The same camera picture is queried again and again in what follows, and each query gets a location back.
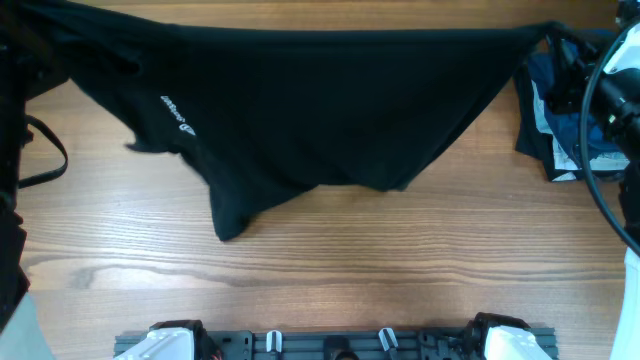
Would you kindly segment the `black t-shirt with white logo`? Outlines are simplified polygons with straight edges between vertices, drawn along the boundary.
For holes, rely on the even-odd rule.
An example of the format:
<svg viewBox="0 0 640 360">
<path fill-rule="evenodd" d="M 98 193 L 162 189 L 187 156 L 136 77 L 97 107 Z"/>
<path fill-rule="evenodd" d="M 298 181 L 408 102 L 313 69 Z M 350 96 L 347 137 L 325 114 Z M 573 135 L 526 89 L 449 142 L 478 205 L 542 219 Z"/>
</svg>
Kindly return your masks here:
<svg viewBox="0 0 640 360">
<path fill-rule="evenodd" d="M 178 154 L 204 179 L 223 241 L 320 185 L 405 189 L 548 29 L 198 27 L 70 1 L 14 12 L 135 151 Z"/>
</svg>

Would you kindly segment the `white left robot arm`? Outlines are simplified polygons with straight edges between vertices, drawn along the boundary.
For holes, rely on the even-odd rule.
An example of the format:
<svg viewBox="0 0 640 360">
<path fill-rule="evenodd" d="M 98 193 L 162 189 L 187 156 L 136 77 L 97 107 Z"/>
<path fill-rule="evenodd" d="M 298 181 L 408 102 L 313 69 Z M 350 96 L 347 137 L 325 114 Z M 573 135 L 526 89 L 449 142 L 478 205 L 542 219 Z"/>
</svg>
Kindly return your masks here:
<svg viewBox="0 0 640 360">
<path fill-rule="evenodd" d="M 209 139 L 212 122 L 194 113 L 195 104 L 171 106 L 166 121 L 116 104 L 119 93 L 99 91 L 106 79 L 99 66 L 121 76 L 146 76 L 150 83 L 168 81 L 169 73 L 217 40 L 215 28 L 153 22 L 69 1 L 4 1 L 1 4 L 1 356 L 4 359 L 49 359 L 52 353 L 36 320 L 28 281 L 19 266 L 26 239 L 15 212 L 16 192 L 51 181 L 64 167 L 30 178 L 19 177 L 21 151 L 34 125 L 48 128 L 24 112 L 25 103 L 68 79 L 127 123 L 146 152 L 175 151 L 171 132 L 198 141 Z"/>
</svg>

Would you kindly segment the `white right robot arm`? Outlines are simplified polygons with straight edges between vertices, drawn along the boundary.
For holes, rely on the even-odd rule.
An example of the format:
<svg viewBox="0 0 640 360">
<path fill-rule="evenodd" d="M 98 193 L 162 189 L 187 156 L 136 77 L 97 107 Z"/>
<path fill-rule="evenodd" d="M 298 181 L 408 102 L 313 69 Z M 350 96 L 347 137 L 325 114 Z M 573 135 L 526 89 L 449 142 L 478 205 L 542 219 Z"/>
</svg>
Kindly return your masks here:
<svg viewBox="0 0 640 360">
<path fill-rule="evenodd" d="M 579 34 L 560 23 L 546 25 L 547 53 L 531 55 L 515 73 L 524 124 L 535 118 L 542 100 L 556 116 L 549 124 L 555 143 L 580 171 L 605 220 L 627 246 L 625 292 L 611 356 L 639 356 L 639 4 L 622 1 L 616 22 L 619 34 L 596 44 L 591 33 Z M 602 149 L 591 143 L 591 132 L 616 146 L 628 164 L 619 201 L 625 221 L 618 222 L 596 184 L 591 162 Z"/>
</svg>

